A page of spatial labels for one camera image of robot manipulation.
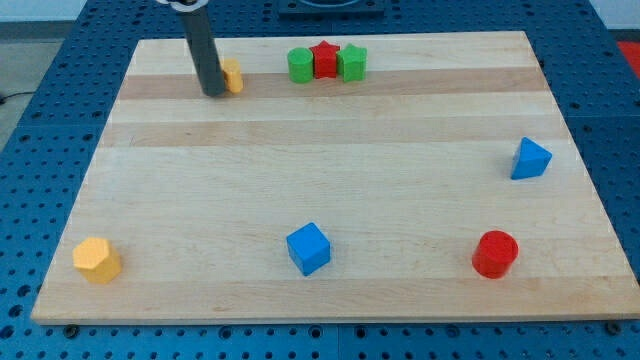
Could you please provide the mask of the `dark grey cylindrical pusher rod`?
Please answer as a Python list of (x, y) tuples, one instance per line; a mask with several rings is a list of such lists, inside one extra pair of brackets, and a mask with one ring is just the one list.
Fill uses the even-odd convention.
[(185, 30), (190, 54), (202, 92), (209, 97), (226, 91), (206, 3), (177, 3), (175, 9)]

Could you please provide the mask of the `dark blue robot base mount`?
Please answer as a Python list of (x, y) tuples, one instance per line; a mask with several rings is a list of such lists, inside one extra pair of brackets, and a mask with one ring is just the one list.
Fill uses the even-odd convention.
[(381, 15), (386, 0), (277, 0), (280, 18), (304, 16)]

